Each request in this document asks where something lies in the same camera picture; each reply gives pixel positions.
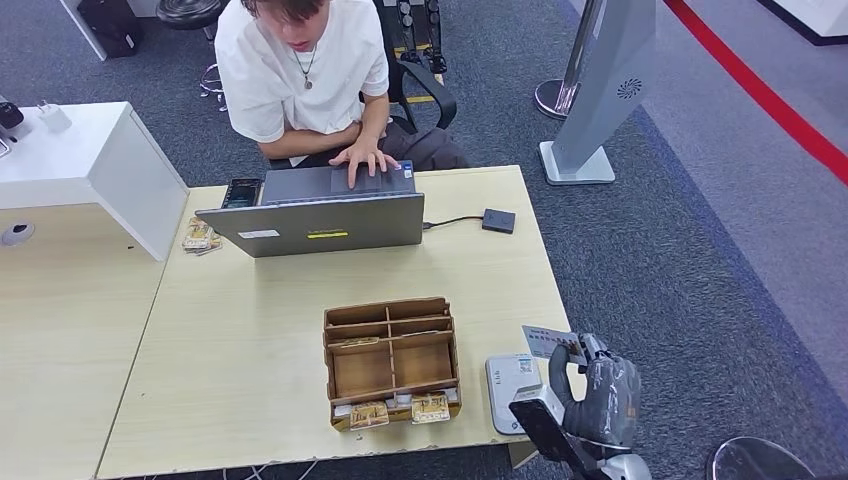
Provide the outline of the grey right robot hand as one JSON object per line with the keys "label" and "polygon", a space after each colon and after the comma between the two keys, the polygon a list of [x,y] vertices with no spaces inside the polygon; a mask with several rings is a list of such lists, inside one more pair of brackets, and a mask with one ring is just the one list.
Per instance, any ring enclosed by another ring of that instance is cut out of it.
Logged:
{"label": "grey right robot hand", "polygon": [[[582,400],[572,395],[566,366],[573,363],[586,378]],[[641,377],[629,360],[611,352],[592,334],[568,333],[557,343],[548,364],[549,384],[561,402],[566,432],[617,450],[633,447],[641,405]]]}

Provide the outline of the person's left hand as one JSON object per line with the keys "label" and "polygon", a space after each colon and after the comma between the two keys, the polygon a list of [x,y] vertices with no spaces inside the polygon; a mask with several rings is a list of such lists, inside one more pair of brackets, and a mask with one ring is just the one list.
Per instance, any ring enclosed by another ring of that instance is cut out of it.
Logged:
{"label": "person's left hand", "polygon": [[329,161],[329,165],[333,167],[343,164],[347,165],[347,184],[350,189],[355,187],[358,169],[362,165],[365,166],[369,177],[400,167],[392,156],[379,149],[378,139],[369,135],[361,135],[351,146]]}

